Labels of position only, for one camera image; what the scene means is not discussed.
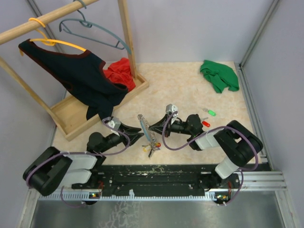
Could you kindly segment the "large keyring with blue handle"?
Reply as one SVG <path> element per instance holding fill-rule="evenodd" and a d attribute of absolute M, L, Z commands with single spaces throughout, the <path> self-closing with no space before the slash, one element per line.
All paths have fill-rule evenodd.
<path fill-rule="evenodd" d="M 146 136 L 147 140 L 150 142 L 150 144 L 152 146 L 155 146 L 157 143 L 156 137 L 155 137 L 154 132 L 149 130 L 150 125 L 149 125 L 148 121 L 144 118 L 144 116 L 142 114 L 138 115 L 138 120 L 140 121 L 141 128 L 142 128 L 143 133 Z"/>

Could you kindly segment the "bunch of tagged keys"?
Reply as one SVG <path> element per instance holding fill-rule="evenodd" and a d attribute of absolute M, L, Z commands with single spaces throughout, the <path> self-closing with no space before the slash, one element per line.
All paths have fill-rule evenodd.
<path fill-rule="evenodd" d="M 161 149 L 161 147 L 157 147 L 156 143 L 149 144 L 149 145 L 142 145 L 142 149 L 144 152 L 148 152 L 148 158 L 150 159 L 155 151 L 158 151 Z"/>

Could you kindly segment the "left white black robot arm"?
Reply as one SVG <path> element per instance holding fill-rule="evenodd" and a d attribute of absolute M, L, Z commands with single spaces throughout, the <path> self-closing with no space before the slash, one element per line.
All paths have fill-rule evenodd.
<path fill-rule="evenodd" d="M 116 154 L 122 153 L 144 135 L 140 128 L 121 122 L 109 121 L 107 126 L 110 127 L 111 134 L 103 136 L 99 132 L 92 133 L 85 152 L 63 152 L 56 147 L 48 147 L 24 171 L 23 180 L 27 186 L 34 188 L 42 196 L 48 196 L 61 187 L 77 183 L 90 189 L 96 187 L 99 177 L 91 170 L 101 165 L 109 156 L 107 151 L 122 143 L 124 149 Z"/>

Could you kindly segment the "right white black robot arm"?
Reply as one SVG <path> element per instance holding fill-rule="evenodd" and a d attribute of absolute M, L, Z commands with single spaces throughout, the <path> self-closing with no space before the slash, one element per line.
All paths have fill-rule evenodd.
<path fill-rule="evenodd" d="M 237 170 L 254 171 L 258 167 L 257 154 L 262 151 L 263 143 L 240 122 L 233 120 L 225 126 L 204 131 L 198 114 L 189 115 L 186 121 L 181 121 L 177 114 L 177 111 L 167 113 L 148 129 L 161 134 L 163 145 L 171 151 L 187 146 L 195 151 L 220 147 L 226 157 L 214 169 L 212 182 L 216 187 L 225 187 L 229 176 Z M 172 148 L 165 141 L 171 133 L 189 135 L 190 138 L 184 145 Z"/>

